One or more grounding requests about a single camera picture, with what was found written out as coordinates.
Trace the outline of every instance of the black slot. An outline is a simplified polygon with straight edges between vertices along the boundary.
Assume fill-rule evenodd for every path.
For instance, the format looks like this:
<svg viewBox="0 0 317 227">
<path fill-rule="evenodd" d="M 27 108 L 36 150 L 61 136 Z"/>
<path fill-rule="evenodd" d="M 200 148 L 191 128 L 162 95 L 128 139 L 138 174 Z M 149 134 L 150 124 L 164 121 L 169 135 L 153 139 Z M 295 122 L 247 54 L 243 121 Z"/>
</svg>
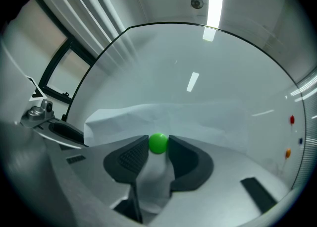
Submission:
<svg viewBox="0 0 317 227">
<path fill-rule="evenodd" d="M 67 162 L 71 165 L 73 163 L 76 163 L 76 162 L 79 162 L 79 161 L 83 161 L 85 160 L 86 158 L 82 155 L 79 155 L 79 156 L 75 156 L 75 157 L 71 157 L 71 158 L 67 158 Z"/>
<path fill-rule="evenodd" d="M 69 127 L 66 124 L 62 123 L 51 123 L 49 125 L 49 130 L 60 137 L 70 140 L 75 143 L 79 143 L 81 145 L 84 145 L 84 135 L 75 129 Z"/>
<path fill-rule="evenodd" d="M 143 223 L 135 186 L 131 186 L 128 199 L 121 201 L 113 210 L 134 221 Z"/>
<path fill-rule="evenodd" d="M 269 194 L 269 192 L 254 177 L 246 178 L 240 181 L 248 194 L 252 197 L 262 214 L 272 208 L 277 201 Z"/>
</svg>

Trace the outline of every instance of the green ball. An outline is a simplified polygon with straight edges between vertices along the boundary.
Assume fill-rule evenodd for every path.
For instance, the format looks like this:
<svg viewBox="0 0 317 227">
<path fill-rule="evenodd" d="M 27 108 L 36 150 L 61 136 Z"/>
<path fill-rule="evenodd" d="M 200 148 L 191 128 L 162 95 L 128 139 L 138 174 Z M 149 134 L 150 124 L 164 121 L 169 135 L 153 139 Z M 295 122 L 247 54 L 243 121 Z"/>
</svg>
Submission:
<svg viewBox="0 0 317 227">
<path fill-rule="evenodd" d="M 162 133 L 155 133 L 149 137 L 149 148 L 153 153 L 161 154 L 167 149 L 168 137 Z"/>
</svg>

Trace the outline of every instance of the black rim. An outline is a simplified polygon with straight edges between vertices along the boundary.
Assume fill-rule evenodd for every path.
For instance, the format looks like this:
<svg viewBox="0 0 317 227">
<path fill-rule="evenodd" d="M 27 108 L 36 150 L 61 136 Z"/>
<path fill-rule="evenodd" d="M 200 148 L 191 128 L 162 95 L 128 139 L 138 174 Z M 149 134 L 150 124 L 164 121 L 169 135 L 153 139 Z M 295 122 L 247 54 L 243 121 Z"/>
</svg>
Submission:
<svg viewBox="0 0 317 227">
<path fill-rule="evenodd" d="M 229 35 L 231 35 L 231 36 L 234 36 L 234 37 L 236 37 L 236 38 L 238 38 L 238 39 L 241 39 L 241 40 L 243 40 L 243 41 L 249 43 L 250 45 L 254 46 L 254 47 L 257 48 L 258 50 L 260 50 L 262 53 L 264 53 L 265 55 L 267 55 L 271 60 L 273 60 L 273 61 L 288 75 L 288 77 L 292 80 L 292 82 L 293 82 L 293 83 L 296 85 L 296 87 L 297 87 L 296 82 L 295 82 L 295 81 L 293 80 L 293 78 L 289 75 L 289 73 L 288 73 L 275 59 L 273 59 L 267 52 L 263 51 L 260 47 L 254 45 L 254 44 L 251 43 L 250 41 L 248 41 L 248 40 L 246 40 L 246 39 L 244 39 L 244 38 L 242 38 L 242 37 L 240 37 L 240 36 L 238 36 L 238 35 L 236 35 L 236 34 L 234 34 L 234 33 L 230 33 L 230 32 L 225 31 L 225 30 L 221 30 L 221 29 L 217 29 L 217 28 L 214 28 L 214 27 L 211 27 L 211 26 L 206 26 L 206 25 L 197 24 L 197 23 L 188 23 L 188 22 L 155 22 L 155 23 L 144 23 L 144 24 L 139 24 L 139 25 L 130 26 L 129 28 L 125 29 L 122 33 L 120 33 L 120 34 L 99 54 L 99 56 L 98 56 L 97 59 L 96 59 L 96 62 L 99 60 L 99 58 L 101 57 L 101 55 L 103 55 L 104 52 L 105 52 L 118 38 L 120 38 L 120 37 L 121 37 L 125 32 L 127 32 L 128 30 L 130 30 L 130 29 L 132 29 L 132 28 L 137 28 L 137 27 L 142 27 L 142 26 L 148 26 L 148 25 L 156 25 L 156 24 L 185 24 L 185 25 L 200 26 L 200 27 L 211 28 L 211 29 L 214 29 L 214 30 L 217 30 L 217 31 L 221 31 L 221 32 L 227 33 L 227 34 L 229 34 Z M 84 77 L 81 79 L 80 83 L 78 84 L 78 87 L 77 87 L 77 89 L 76 89 L 76 91 L 75 91 L 75 93 L 74 93 L 74 96 L 73 96 L 73 98 L 71 99 L 71 102 L 70 102 L 70 104 L 69 104 L 69 106 L 68 106 L 67 113 L 66 113 L 66 120 L 67 120 L 67 118 L 68 118 L 69 110 L 70 110 L 70 108 L 71 108 L 71 105 L 73 104 L 73 101 L 74 101 L 74 99 L 75 99 L 75 97 L 76 97 L 76 95 L 77 95 L 77 92 L 78 92 L 78 90 L 79 90 L 81 84 L 82 84 L 83 81 L 85 80 L 87 74 L 89 73 L 89 71 L 90 71 L 90 69 L 91 69 L 92 67 L 93 67 L 93 66 L 91 66 L 91 67 L 87 70 L 87 72 L 85 73 Z"/>
</svg>

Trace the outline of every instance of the white paper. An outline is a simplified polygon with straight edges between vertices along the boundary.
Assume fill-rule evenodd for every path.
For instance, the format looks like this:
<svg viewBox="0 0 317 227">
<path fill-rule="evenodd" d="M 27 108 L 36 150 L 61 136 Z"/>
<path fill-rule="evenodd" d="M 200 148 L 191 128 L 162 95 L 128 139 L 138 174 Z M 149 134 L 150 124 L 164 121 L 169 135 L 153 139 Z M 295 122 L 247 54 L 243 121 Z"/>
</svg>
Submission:
<svg viewBox="0 0 317 227">
<path fill-rule="evenodd" d="M 174 169 L 168 155 L 149 151 L 148 160 L 136 180 L 140 209 L 152 217 L 152 214 L 160 213 L 170 200 L 170 183 L 173 180 Z"/>
<path fill-rule="evenodd" d="M 101 109 L 84 124 L 84 141 L 95 146 L 161 132 L 192 138 L 242 153 L 247 151 L 246 114 L 233 101 L 203 104 L 144 104 Z"/>
</svg>

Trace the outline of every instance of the window frame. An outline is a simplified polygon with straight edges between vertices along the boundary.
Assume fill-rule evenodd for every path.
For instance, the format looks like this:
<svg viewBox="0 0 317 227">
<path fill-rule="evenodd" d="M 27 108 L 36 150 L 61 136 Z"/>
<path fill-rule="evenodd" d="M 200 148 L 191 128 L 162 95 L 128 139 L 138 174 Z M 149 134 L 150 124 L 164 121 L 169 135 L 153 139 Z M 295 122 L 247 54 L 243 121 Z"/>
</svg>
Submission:
<svg viewBox="0 0 317 227">
<path fill-rule="evenodd" d="M 85 63 L 89 65 L 89 68 L 93 66 L 96 62 L 96 59 L 88 52 L 82 44 L 78 42 L 78 40 L 65 28 L 65 26 L 59 21 L 59 19 L 53 14 L 50 8 L 45 4 L 43 0 L 35 0 L 37 4 L 41 7 L 41 9 L 45 12 L 45 14 L 49 17 L 49 19 L 55 24 L 55 26 L 67 37 L 66 41 L 60 46 L 60 48 L 56 51 L 54 56 L 52 57 L 50 63 L 46 67 L 41 80 L 39 82 L 40 89 L 47 95 L 60 100 L 66 104 L 70 104 L 72 99 L 66 93 L 60 93 L 56 90 L 51 89 L 47 86 L 51 75 L 56 69 L 57 65 L 64 57 L 64 55 L 68 52 L 68 50 L 72 50 L 75 52 Z"/>
</svg>

